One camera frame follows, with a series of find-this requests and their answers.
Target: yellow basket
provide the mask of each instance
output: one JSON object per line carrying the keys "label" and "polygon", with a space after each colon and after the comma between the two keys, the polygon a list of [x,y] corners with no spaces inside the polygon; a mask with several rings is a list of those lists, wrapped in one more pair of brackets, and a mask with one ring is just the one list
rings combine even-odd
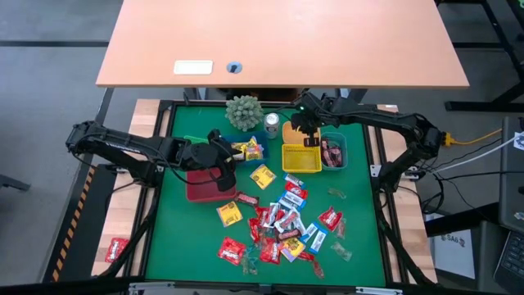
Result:
{"label": "yellow basket", "polygon": [[283,144],[282,170],[289,173],[317,173],[322,171],[320,147],[304,147],[302,144]]}

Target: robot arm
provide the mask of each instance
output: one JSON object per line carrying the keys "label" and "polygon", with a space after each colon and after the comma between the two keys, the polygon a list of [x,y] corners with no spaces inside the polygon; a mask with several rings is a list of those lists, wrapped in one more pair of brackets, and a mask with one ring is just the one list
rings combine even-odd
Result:
{"label": "robot arm", "polygon": [[[191,144],[190,140],[174,137],[143,138],[86,121],[73,126],[65,145],[69,152],[76,155],[92,153],[126,168],[135,181],[147,187],[158,185],[158,167],[171,169],[175,174],[175,170],[191,171],[218,167],[221,176],[214,181],[220,191],[226,191],[236,183],[233,155],[239,151],[232,149],[231,144],[220,137],[217,129],[213,129],[207,139],[209,144]],[[140,161],[126,152],[141,154],[147,160]]]}
{"label": "robot arm", "polygon": [[309,137],[304,145],[318,146],[314,133],[319,127],[360,123],[396,131],[406,141],[407,149],[393,162],[382,164],[373,187],[395,192],[401,175],[418,161],[428,160],[438,155],[444,134],[419,114],[400,114],[380,111],[373,106],[359,105],[343,98],[330,98],[325,95],[318,99],[312,93],[301,95],[296,103],[299,111],[291,116],[291,126]]}

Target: red container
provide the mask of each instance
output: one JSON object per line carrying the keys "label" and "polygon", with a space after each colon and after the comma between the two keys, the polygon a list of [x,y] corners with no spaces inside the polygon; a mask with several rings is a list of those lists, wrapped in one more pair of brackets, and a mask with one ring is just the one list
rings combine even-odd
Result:
{"label": "red container", "polygon": [[[215,178],[220,177],[220,170],[218,168],[211,168],[211,173]],[[211,176],[207,170],[188,171],[187,181],[189,182],[203,182],[211,180]],[[229,200],[235,197],[237,188],[232,187],[225,192],[220,192],[216,182],[208,184],[186,184],[186,197],[189,202],[217,202]]]}

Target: succulent plant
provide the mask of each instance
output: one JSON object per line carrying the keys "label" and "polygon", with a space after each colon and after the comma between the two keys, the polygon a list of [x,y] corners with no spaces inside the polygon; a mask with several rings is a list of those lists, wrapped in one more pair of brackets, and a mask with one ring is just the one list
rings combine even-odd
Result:
{"label": "succulent plant", "polygon": [[242,95],[226,102],[226,118],[231,125],[246,132],[262,121],[264,111],[260,106],[258,98]]}

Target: soda can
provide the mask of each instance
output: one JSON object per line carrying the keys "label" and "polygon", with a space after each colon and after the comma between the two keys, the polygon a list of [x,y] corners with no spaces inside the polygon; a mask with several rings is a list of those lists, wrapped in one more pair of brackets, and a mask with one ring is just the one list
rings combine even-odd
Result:
{"label": "soda can", "polygon": [[264,118],[264,130],[268,135],[269,139],[276,138],[278,135],[278,126],[280,124],[280,118],[275,113],[270,113]]}

